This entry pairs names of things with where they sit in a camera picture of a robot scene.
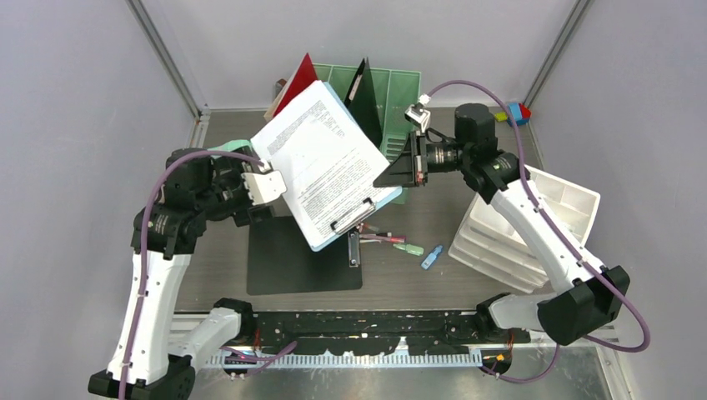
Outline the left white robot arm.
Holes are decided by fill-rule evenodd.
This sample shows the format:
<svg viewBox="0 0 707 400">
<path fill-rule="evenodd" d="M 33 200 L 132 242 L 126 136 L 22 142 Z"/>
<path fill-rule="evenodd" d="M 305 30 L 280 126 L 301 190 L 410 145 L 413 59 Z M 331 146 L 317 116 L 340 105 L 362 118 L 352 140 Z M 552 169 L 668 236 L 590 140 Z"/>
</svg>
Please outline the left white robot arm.
<svg viewBox="0 0 707 400">
<path fill-rule="evenodd" d="M 253 340 L 257 320 L 249 302 L 221 298 L 180 342 L 170 328 L 184 275 L 209 222 L 232 218 L 239 227 L 272 214 L 257 179 L 272 168 L 249 142 L 175 150 L 133 221 L 133 272 L 123 327 L 108 366 L 88 391 L 111 399 L 186 399 L 198 371 L 223 345 Z"/>
</svg>

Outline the black book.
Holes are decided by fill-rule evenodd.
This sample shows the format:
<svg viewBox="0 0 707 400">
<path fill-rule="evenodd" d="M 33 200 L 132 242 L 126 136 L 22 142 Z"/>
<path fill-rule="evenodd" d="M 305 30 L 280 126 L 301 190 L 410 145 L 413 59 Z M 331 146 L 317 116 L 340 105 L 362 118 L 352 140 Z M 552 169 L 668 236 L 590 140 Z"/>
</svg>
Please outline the black book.
<svg viewBox="0 0 707 400">
<path fill-rule="evenodd" d="M 376 148 L 380 148 L 383 141 L 383 128 L 367 57 L 364 57 L 359 64 L 343 103 L 369 141 Z"/>
</svg>

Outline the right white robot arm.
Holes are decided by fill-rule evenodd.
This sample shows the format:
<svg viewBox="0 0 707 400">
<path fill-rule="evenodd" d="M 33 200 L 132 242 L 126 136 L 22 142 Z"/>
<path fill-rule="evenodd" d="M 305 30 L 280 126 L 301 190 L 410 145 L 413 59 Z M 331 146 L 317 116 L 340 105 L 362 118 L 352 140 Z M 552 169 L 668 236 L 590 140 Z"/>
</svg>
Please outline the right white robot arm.
<svg viewBox="0 0 707 400">
<path fill-rule="evenodd" d="M 608 268 L 539 196 L 518 156 L 499 148 L 489 108 L 465 103 L 454 112 L 454 136 L 429 142 L 430 111 L 417 102 L 404 117 L 414 126 L 404 149 L 375 179 L 377 188 L 422 187 L 430 173 L 462 173 L 466 185 L 498 212 L 539 261 L 550 295 L 501 294 L 477 306 L 477 334 L 497 342 L 510 328 L 545 332 L 558 345 L 588 338 L 613 322 L 629 289 L 629 274 Z"/>
</svg>

